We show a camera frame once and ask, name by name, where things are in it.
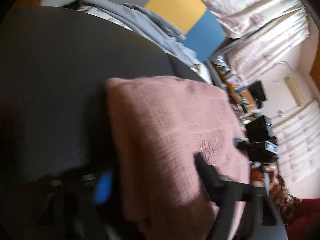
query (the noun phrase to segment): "floral curtain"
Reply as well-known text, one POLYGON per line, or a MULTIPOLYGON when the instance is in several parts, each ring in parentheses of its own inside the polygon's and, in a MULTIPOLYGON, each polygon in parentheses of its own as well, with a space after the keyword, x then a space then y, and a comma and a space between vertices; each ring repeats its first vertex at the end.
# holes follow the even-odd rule
POLYGON ((300 4, 299 0, 202 0, 229 38, 240 38, 300 4))
POLYGON ((226 53, 228 66, 251 83, 309 34, 307 13, 302 4, 297 4, 226 53))
POLYGON ((313 100, 274 128, 279 143, 280 173, 288 186, 320 168, 320 108, 313 100))

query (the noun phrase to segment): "pink towel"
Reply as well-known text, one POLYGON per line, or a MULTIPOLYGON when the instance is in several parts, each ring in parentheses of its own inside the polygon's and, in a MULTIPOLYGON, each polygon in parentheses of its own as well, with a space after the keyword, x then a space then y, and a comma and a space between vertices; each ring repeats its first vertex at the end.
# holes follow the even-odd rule
MULTIPOLYGON (((108 108, 120 161, 123 213, 146 239, 205 239, 214 208, 202 192, 193 154, 235 181, 249 183, 243 138, 225 93, 177 77, 107 81, 108 108)), ((243 213, 237 205, 231 238, 243 213)))

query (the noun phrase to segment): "wall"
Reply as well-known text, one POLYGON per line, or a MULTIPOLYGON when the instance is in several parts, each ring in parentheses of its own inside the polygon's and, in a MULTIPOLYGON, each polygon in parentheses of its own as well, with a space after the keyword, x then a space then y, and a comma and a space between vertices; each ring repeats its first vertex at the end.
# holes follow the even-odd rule
POLYGON ((320 198, 320 169, 290 186, 290 193, 299 198, 320 198))
MULTIPOLYGON (((318 51, 319 44, 319 30, 310 16, 309 20, 309 29, 310 36, 302 42, 301 44, 301 55, 299 61, 299 72, 312 95, 318 98, 320 102, 320 93, 310 76, 310 71, 313 68, 314 60, 318 51)), ((306 177, 305 179, 299 181, 298 183, 290 187, 290 192, 292 195, 300 198, 319 198, 320 197, 320 169, 313 173, 311 176, 306 177)))
POLYGON ((268 101, 264 102, 263 105, 263 114, 273 118, 277 116, 278 110, 287 112, 283 115, 283 118, 273 119, 273 124, 281 122, 284 118, 299 110, 284 81, 285 77, 291 76, 294 78, 306 102, 310 102, 314 96, 320 99, 320 93, 309 75, 318 48, 319 31, 310 16, 308 16, 308 20, 310 36, 279 60, 288 62, 293 71, 287 66, 277 65, 259 77, 263 82, 268 98, 268 101))
MULTIPOLYGON (((299 44, 279 60, 288 62, 293 71, 291 71, 285 65, 277 65, 259 77, 264 85, 265 93, 268 99, 263 103, 263 114, 265 116, 274 118, 277 116, 277 111, 281 110, 286 113, 283 115, 283 118, 286 118, 290 114, 293 114, 294 111, 299 110, 294 97, 284 81, 284 78, 287 76, 294 78, 298 87, 301 88, 301 93, 307 102, 312 100, 312 94, 308 89, 306 82, 301 74, 297 71, 299 67, 301 51, 302 46, 299 44)), ((282 118, 274 118, 272 122, 273 124, 277 124, 282 120, 282 118)))

